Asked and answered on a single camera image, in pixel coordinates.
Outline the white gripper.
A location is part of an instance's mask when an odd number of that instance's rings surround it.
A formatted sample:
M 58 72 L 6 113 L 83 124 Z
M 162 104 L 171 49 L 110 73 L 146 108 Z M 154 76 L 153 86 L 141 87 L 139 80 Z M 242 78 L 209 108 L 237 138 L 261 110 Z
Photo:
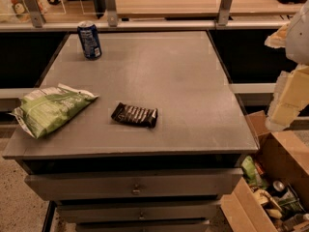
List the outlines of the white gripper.
M 290 24 L 281 26 L 265 40 L 272 48 L 286 47 L 286 56 L 298 64 L 291 72 L 281 72 L 270 103 L 266 127 L 270 131 L 288 128 L 309 104 L 309 0 Z

